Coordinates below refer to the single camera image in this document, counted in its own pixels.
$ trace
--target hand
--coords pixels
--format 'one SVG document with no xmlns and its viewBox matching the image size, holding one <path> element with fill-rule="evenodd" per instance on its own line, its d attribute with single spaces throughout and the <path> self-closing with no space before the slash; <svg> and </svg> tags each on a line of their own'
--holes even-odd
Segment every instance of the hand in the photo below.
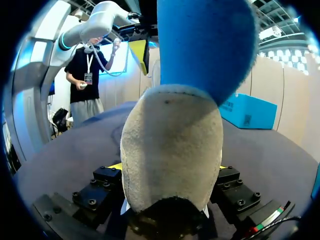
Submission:
<svg viewBox="0 0 320 240">
<path fill-rule="evenodd" d="M 80 86 L 80 84 L 86 84 L 86 82 L 85 81 L 80 81 L 80 80 L 78 80 L 76 83 L 75 83 L 75 86 L 76 86 L 76 89 L 78 90 L 78 91 L 82 91 L 84 88 L 82 88 L 81 86 Z"/>
<path fill-rule="evenodd" d="M 113 43 L 113 48 L 112 48 L 112 53 L 113 55 L 116 54 L 116 51 L 120 48 L 120 42 L 114 42 Z"/>
</svg>

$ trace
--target lanyard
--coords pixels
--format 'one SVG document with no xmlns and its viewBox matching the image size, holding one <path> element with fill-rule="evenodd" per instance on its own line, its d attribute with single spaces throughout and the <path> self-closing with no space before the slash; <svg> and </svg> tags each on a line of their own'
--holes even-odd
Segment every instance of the lanyard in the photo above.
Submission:
<svg viewBox="0 0 320 240">
<path fill-rule="evenodd" d="M 88 74 L 90 73 L 90 66 L 91 66 L 91 63 L 92 63 L 92 60 L 94 59 L 94 55 L 92 54 L 91 55 L 91 58 L 90 58 L 90 61 L 89 61 L 89 56 L 88 56 L 88 54 L 86 55 L 86 63 L 87 63 L 87 65 L 88 65 Z"/>
</svg>

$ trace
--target id badge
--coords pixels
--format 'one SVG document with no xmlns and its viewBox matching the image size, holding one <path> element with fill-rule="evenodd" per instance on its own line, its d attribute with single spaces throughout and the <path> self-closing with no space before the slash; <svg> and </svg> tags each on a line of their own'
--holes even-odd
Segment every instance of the id badge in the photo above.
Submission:
<svg viewBox="0 0 320 240">
<path fill-rule="evenodd" d="M 85 73 L 84 74 L 84 81 L 88 85 L 92 85 L 92 73 Z"/>
</svg>

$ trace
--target blue box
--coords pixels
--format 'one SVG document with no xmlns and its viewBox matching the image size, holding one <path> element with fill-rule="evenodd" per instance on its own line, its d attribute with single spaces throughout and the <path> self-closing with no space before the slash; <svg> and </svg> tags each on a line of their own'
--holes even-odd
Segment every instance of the blue box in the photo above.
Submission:
<svg viewBox="0 0 320 240">
<path fill-rule="evenodd" d="M 272 129 L 277 105 L 246 94 L 234 93 L 219 110 L 221 117 L 240 129 Z"/>
</svg>

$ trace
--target gray pants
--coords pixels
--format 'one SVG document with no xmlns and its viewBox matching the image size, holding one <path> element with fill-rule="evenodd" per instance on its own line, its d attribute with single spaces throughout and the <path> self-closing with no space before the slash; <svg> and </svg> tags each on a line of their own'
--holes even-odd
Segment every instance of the gray pants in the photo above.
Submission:
<svg viewBox="0 0 320 240">
<path fill-rule="evenodd" d="M 99 98 L 73 102 L 71 103 L 70 108 L 74 127 L 78 127 L 85 120 L 92 118 L 93 116 L 104 111 L 104 106 Z"/>
</svg>

